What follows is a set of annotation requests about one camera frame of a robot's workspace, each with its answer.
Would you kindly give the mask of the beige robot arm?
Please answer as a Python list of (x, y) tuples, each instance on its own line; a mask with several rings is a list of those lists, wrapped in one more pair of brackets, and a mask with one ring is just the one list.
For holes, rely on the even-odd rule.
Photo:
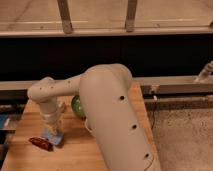
[(27, 96), (40, 107), (47, 139), (59, 143), (63, 137), (58, 98), (77, 94), (108, 171), (162, 171), (129, 99), (131, 83), (126, 66), (103, 64), (62, 81), (46, 77)]

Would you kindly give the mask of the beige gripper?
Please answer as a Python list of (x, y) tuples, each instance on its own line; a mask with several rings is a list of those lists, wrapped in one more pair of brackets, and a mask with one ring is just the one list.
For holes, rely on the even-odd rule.
[(42, 121), (44, 122), (47, 130), (54, 136), (58, 136), (62, 134), (63, 131), (61, 129), (60, 122), (61, 116), (66, 111), (66, 104), (64, 102), (58, 102), (56, 106), (56, 110), (51, 113), (46, 113), (41, 111), (40, 115)]

